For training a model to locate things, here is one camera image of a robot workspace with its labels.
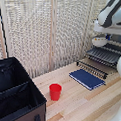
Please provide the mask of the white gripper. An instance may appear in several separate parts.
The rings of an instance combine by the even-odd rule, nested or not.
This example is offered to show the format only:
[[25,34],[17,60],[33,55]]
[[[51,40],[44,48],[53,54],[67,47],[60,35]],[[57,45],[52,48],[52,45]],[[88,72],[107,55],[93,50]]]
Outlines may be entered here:
[[111,39],[111,35],[110,34],[114,34],[114,35],[121,35],[121,25],[114,25],[114,26],[110,26],[108,28],[103,28],[102,26],[100,26],[98,24],[98,21],[95,20],[94,21],[94,28],[93,28],[94,31],[96,32],[102,32],[102,33],[107,33],[106,35],[106,39],[108,41],[110,41]]

